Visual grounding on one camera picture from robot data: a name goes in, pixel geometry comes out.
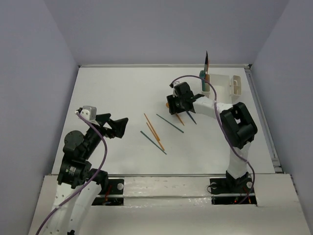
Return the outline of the blue plastic spoon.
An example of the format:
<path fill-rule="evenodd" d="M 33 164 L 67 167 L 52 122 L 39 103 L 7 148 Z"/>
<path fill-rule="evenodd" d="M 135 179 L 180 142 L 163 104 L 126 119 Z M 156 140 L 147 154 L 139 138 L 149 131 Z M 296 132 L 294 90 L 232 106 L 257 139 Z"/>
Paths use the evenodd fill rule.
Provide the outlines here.
<path fill-rule="evenodd" d="M 186 113 L 191 118 L 191 120 L 197 125 L 197 123 L 196 123 L 195 119 L 192 117 L 192 115 L 188 111 L 186 111 Z"/>

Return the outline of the orange plastic spoon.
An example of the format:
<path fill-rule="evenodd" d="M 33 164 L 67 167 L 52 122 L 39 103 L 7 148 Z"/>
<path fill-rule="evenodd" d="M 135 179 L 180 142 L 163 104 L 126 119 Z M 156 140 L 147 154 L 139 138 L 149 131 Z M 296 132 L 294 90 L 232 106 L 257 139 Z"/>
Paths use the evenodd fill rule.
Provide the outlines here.
<path fill-rule="evenodd" d="M 184 125 L 184 122 L 182 121 L 182 119 L 180 118 L 180 116 L 179 116 L 177 113 L 175 113 L 175 116 L 178 118 L 178 120 L 180 121 L 180 123 L 181 123 L 183 126 L 185 126 L 185 125 Z"/>

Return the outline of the black handled steel knife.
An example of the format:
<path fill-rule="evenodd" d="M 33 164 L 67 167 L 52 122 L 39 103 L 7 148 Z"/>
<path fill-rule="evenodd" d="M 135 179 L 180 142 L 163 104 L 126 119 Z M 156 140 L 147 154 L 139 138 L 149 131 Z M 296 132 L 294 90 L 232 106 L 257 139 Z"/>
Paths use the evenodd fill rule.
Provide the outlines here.
<path fill-rule="evenodd" d="M 205 63 L 204 63 L 204 73 L 208 73 L 208 67 L 209 67 L 209 56 L 208 52 L 206 51 L 206 57 L 205 57 Z"/>

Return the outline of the orange plastic knife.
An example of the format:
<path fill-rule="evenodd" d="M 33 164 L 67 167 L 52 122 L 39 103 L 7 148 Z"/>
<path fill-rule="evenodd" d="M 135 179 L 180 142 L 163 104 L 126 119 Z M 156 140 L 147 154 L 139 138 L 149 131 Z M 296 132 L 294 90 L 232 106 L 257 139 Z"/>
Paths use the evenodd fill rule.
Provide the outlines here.
<path fill-rule="evenodd" d="M 206 60 L 206 75 L 205 75 L 205 79 L 207 82 L 210 81 L 210 75 L 209 75 L 209 58 Z"/>

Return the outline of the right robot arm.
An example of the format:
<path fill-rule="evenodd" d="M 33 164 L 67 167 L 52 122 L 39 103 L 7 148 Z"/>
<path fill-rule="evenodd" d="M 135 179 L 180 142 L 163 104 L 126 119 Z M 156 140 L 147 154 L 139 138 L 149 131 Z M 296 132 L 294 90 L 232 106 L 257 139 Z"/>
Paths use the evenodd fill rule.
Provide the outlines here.
<path fill-rule="evenodd" d="M 257 126 L 242 102 L 220 103 L 203 94 L 193 94 L 188 83 L 170 84 L 173 94 L 167 96 L 169 113 L 192 112 L 215 118 L 230 147 L 229 165 L 223 187 L 238 191 L 248 182 L 248 152 L 258 132 Z"/>

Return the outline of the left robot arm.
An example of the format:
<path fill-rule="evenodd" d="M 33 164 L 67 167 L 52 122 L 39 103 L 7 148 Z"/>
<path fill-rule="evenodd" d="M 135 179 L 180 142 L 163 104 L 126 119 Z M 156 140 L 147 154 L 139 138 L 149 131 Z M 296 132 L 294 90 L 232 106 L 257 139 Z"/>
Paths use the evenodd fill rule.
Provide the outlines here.
<path fill-rule="evenodd" d="M 64 139 L 62 163 L 57 177 L 57 188 L 51 212 L 37 230 L 38 235 L 77 235 L 92 203 L 98 194 L 109 187 L 108 173 L 102 171 L 108 148 L 98 168 L 92 168 L 89 158 L 105 138 L 122 138 L 128 118 L 112 120 L 110 114 L 96 113 L 84 106 L 75 111 L 89 129 L 67 133 Z"/>

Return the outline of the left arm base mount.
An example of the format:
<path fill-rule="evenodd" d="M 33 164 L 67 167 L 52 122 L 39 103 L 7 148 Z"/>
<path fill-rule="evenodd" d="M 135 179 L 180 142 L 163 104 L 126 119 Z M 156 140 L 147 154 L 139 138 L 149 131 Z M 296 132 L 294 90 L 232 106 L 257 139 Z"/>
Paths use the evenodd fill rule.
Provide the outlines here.
<path fill-rule="evenodd" d="M 100 191 L 93 201 L 93 206 L 123 206 L 124 178 L 109 177 L 106 189 Z"/>

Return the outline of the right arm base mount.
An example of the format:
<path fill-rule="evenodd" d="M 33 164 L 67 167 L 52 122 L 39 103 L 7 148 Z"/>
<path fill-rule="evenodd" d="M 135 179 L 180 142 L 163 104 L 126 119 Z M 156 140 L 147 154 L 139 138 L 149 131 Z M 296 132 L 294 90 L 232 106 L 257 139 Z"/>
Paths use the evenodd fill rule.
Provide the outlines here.
<path fill-rule="evenodd" d="M 257 205 L 254 190 L 250 192 L 252 179 L 238 188 L 230 189 L 226 184 L 226 178 L 210 178 L 207 191 L 211 195 L 213 205 Z"/>

